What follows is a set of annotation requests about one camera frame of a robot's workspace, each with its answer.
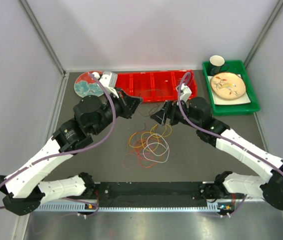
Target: green plastic basket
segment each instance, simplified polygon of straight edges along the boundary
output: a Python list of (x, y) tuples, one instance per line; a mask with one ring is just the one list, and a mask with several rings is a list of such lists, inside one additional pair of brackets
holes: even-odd
[(229, 115), (248, 115), (254, 112), (258, 112), (261, 109), (261, 107), (260, 104), (258, 103), (253, 86), (251, 84), (250, 78), (248, 77), (243, 62), (241, 60), (229, 60), (226, 61), (225, 63), (229, 65), (227, 72), (240, 74), (242, 80), (246, 85), (246, 92), (251, 103), (239, 104), (239, 105), (215, 105), (213, 101), (211, 83), (207, 75), (207, 68), (209, 65), (209, 61), (204, 61), (202, 63), (203, 74), (206, 79), (207, 89), (209, 92), (213, 114), (215, 116), (229, 116)]

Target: white wall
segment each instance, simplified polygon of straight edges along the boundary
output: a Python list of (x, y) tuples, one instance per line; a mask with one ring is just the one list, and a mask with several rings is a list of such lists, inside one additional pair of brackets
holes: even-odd
[(269, 150), (283, 157), (283, 11), (248, 66)]
[[(0, 175), (40, 149), (60, 81), (18, 1), (0, 1)], [(0, 240), (10, 239), (15, 219), (0, 210)]]
[(28, 0), (67, 70), (245, 60), (278, 0)]

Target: red tray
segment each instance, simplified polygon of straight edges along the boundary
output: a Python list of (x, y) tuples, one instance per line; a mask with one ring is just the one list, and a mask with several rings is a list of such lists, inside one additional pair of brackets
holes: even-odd
[(191, 73), (188, 86), (192, 91), (190, 97), (193, 98), (197, 96), (197, 85), (192, 70), (119, 73), (116, 87), (131, 96), (142, 97), (148, 103), (177, 100), (176, 87), (186, 72)]

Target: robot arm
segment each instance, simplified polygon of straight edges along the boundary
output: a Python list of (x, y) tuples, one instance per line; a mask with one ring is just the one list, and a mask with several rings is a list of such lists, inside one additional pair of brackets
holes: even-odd
[[(283, 172), (283, 159), (258, 148), (239, 136), (228, 125), (214, 118), (211, 106), (204, 98), (192, 98), (189, 101), (189, 107), (184, 101), (181, 101), (181, 103), (183, 111), (192, 123), (206, 131), (240, 144), (243, 149), (227, 140), (197, 130), (196, 133), (201, 140), (232, 155), (258, 174), (258, 176), (248, 176), (225, 171), (216, 177), (214, 184), (203, 185), (201, 189), (202, 197), (218, 199), (231, 193), (241, 193), (263, 198), (274, 208), (283, 210), (283, 176), (272, 167), (274, 166)], [(172, 126), (179, 122), (189, 125), (182, 116), (176, 101), (166, 101), (163, 108), (150, 117), (162, 125), (166, 123), (167, 118), (170, 119)], [(260, 161), (259, 158), (249, 152), (261, 157), (272, 166)]]
[[(107, 74), (107, 77), (111, 78), (112, 74), (114, 73)], [(143, 101), (142, 98), (129, 96), (120, 88), (107, 87), (107, 83), (103, 82), (105, 80), (103, 76), (100, 82), (104, 86), (106, 85), (106, 90), (112, 95), (116, 117), (130, 119)], [(93, 142), (91, 135), (98, 135), (113, 120), (110, 103), (108, 101), (102, 103), (101, 99), (95, 95), (84, 97), (73, 108), (73, 111), (74, 118), (63, 123), (35, 156), (12, 174), (0, 175), (1, 184), (5, 179), (27, 168), (0, 188), (0, 191), (6, 195), (3, 198), (3, 203), (7, 210), (22, 216), (48, 201), (67, 196), (87, 198), (93, 193), (94, 181), (90, 175), (84, 172), (68, 179), (42, 181), (53, 169), (73, 157), (73, 154), (52, 156), (34, 164), (38, 159), (46, 156), (87, 147)]]

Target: gray table surface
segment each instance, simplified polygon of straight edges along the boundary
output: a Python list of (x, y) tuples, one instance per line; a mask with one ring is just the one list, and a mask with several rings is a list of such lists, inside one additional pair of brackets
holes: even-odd
[[(71, 119), (73, 107), (81, 98), (74, 91), (74, 82), (80, 72), (70, 73), (62, 102), (57, 127)], [(209, 101), (207, 86), (202, 71), (194, 71), (198, 87), (198, 96)], [(143, 103), (138, 110), (148, 114), (155, 103)], [(246, 140), (263, 148), (263, 142), (254, 115), (238, 115), (217, 117), (228, 124)], [(201, 141), (196, 131), (181, 123), (172, 127), (172, 134), (166, 138), (170, 146), (170, 156), (166, 163), (157, 164), (152, 168), (134, 167), (124, 169), (123, 156), (128, 152), (127, 140), (131, 134), (148, 130), (155, 121), (136, 112), (132, 119), (117, 118), (115, 129), (110, 138), (103, 144), (88, 152), (80, 153), (58, 166), (46, 180), (64, 179), (80, 172), (92, 175), (95, 182), (182, 182), (182, 181), (213, 181), (223, 171), (238, 174), (254, 175), (255, 173), (234, 157), (215, 149)], [(94, 142), (102, 139), (110, 128), (93, 136)], [(125, 164), (136, 164), (136, 157), (127, 156)]]
[(33, 212), (24, 240), (283, 240), (283, 212), (267, 203), (246, 202), (223, 219), (195, 212), (99, 212), (51, 225), (64, 214)]

